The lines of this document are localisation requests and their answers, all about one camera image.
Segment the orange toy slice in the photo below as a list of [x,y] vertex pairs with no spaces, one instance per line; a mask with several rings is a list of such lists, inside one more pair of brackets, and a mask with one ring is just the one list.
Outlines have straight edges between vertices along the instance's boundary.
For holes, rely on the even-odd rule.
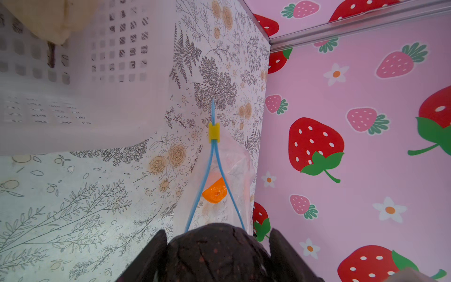
[[206,189],[202,193],[202,196],[209,203],[217,204],[227,196],[227,193],[227,186],[224,179],[221,177],[218,181],[216,181],[208,189]]

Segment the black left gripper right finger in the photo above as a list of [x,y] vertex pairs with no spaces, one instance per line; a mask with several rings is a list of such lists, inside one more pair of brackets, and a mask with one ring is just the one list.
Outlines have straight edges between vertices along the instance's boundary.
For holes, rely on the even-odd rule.
[[280,231],[272,229],[269,242],[276,282],[325,282],[310,269]]

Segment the white plastic basket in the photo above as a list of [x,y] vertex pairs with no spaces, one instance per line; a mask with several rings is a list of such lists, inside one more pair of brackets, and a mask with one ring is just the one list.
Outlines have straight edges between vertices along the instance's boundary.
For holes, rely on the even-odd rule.
[[1,155],[121,148],[163,123],[174,1],[99,1],[62,44],[1,4]]

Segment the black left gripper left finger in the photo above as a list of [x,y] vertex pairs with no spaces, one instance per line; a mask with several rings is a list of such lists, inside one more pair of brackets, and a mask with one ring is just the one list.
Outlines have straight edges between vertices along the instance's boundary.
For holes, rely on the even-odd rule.
[[159,230],[117,282],[152,282],[167,248],[165,230]]

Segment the dark brown toy food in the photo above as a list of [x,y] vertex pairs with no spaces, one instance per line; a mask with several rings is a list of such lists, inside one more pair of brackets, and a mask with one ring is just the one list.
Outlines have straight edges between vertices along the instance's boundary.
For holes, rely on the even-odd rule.
[[212,223],[173,238],[163,253],[160,282],[274,282],[271,259],[239,227]]

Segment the beige toy bun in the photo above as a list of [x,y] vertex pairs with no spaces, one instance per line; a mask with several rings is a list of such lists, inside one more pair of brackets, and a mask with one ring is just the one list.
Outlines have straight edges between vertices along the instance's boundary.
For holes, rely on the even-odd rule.
[[35,36],[62,45],[73,32],[81,32],[94,16],[95,0],[6,0],[1,4]]

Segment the clear zip top bag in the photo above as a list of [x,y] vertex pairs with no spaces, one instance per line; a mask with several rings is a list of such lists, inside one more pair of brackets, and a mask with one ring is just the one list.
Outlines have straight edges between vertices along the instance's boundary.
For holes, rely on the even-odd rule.
[[177,201],[174,236],[210,223],[228,223],[251,235],[251,184],[255,176],[250,154],[221,128],[215,108],[211,108],[202,150]]

